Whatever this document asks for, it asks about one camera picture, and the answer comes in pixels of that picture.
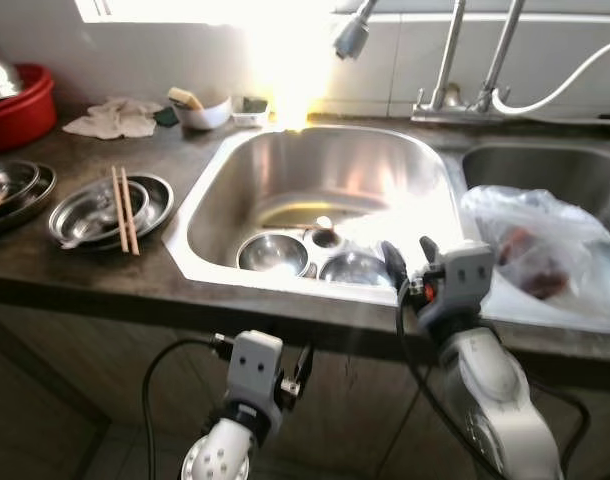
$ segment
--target dark countertop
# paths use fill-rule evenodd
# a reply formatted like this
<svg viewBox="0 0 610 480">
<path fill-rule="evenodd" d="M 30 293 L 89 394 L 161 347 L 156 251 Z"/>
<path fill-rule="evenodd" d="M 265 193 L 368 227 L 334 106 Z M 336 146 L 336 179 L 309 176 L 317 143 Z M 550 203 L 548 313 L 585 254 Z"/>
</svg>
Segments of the dark countertop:
<svg viewBox="0 0 610 480">
<path fill-rule="evenodd" d="M 435 147 L 444 133 L 412 127 L 404 120 L 324 121 L 401 131 Z M 16 157 L 54 168 L 58 184 L 52 207 L 86 183 L 109 176 L 116 165 L 165 178 L 174 189 L 176 209 L 220 142 L 235 131 L 231 124 L 189 134 L 178 126 L 159 127 L 149 138 L 102 141 L 55 129 L 0 159 Z M 318 348 L 400 359 L 391 307 L 186 280 L 161 241 L 164 228 L 141 240 L 138 258 L 120 252 L 63 251 L 47 235 L 50 210 L 0 235 L 0 303 L 204 332 L 235 334 L 255 328 L 292 344 L 313 340 Z M 418 334 L 414 320 L 407 321 L 417 355 L 431 361 L 431 345 Z M 503 322 L 496 326 L 528 368 L 559 383 L 596 382 L 610 388 L 610 334 Z"/>
</svg>

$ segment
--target sink drain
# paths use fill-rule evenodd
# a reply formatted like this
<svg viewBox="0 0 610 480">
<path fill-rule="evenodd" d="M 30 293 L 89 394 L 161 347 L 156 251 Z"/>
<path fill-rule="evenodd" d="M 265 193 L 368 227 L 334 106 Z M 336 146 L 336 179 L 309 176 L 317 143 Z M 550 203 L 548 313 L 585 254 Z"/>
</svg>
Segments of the sink drain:
<svg viewBox="0 0 610 480">
<path fill-rule="evenodd" d="M 341 237 L 333 230 L 317 230 L 312 234 L 312 242 L 321 248 L 333 248 L 340 245 Z"/>
</svg>

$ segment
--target white hose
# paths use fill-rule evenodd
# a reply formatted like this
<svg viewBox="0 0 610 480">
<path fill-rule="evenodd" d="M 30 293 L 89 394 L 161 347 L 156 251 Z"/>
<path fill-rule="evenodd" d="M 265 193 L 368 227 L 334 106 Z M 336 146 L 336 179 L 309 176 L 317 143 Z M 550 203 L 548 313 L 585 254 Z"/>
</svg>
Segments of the white hose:
<svg viewBox="0 0 610 480">
<path fill-rule="evenodd" d="M 522 115 L 521 118 L 556 125 L 600 125 L 602 127 L 610 127 L 610 119 L 608 118 L 545 118 L 536 115 Z"/>
<path fill-rule="evenodd" d="M 572 83 L 574 83 L 576 81 L 576 79 L 585 70 L 587 70 L 596 60 L 598 60 L 603 55 L 605 55 L 606 53 L 609 53 L 609 52 L 610 52 L 610 43 L 608 43 L 604 47 L 597 50 L 592 56 L 590 56 L 587 60 L 585 60 L 576 69 L 576 71 L 574 71 L 574 73 L 572 73 L 569 76 L 569 78 L 561 84 L 560 87 L 558 87 L 556 90 L 554 90 L 552 93 L 550 93 L 547 97 L 545 97 L 544 99 L 542 99 L 539 102 L 534 103 L 533 105 L 528 105 L 526 107 L 510 107 L 508 105 L 505 105 L 500 98 L 500 93 L 498 91 L 498 88 L 495 88 L 492 91 L 492 105 L 494 105 L 494 108 L 504 115 L 525 115 L 526 113 L 530 113 L 530 112 L 533 112 L 540 108 L 543 108 L 545 105 L 547 105 L 552 100 L 554 100 L 556 97 L 558 97 L 560 94 L 562 94 L 565 90 L 567 90 L 570 87 L 570 85 Z M 531 118 L 534 120 L 541 120 L 540 118 L 538 118 L 538 119 L 536 119 L 534 117 L 531 117 Z M 574 124 L 578 123 L 578 124 L 610 125 L 610 120 L 601 120 L 601 119 L 591 119 L 591 122 L 589 120 L 573 120 L 573 121 L 563 120 L 561 122 L 559 122 L 558 120 L 556 120 L 556 121 L 552 120 L 552 121 L 555 123 L 573 122 Z"/>
</svg>

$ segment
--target sunlight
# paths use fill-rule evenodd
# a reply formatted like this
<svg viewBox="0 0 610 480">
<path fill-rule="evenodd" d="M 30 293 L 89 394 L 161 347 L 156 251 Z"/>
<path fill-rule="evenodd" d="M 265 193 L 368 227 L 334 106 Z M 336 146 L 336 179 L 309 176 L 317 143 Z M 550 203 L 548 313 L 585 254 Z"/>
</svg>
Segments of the sunlight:
<svg viewBox="0 0 610 480">
<path fill-rule="evenodd" d="M 243 26 L 254 76 L 284 128 L 305 127 L 313 101 L 327 88 L 333 59 L 329 3 L 263 2 Z"/>
</svg>

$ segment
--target soap dish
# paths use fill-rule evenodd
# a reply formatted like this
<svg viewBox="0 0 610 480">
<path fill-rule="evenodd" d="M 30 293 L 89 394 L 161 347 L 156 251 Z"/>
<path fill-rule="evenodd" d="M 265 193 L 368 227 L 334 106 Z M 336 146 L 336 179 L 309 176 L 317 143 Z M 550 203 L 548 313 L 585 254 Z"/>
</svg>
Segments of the soap dish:
<svg viewBox="0 0 610 480">
<path fill-rule="evenodd" d="M 269 102 L 264 98 L 235 98 L 232 108 L 237 127 L 264 127 L 269 121 Z"/>
<path fill-rule="evenodd" d="M 227 122 L 232 113 L 232 102 L 230 97 L 227 97 L 221 103 L 201 110 L 190 110 L 175 103 L 172 103 L 172 108 L 183 127 L 213 130 Z"/>
</svg>

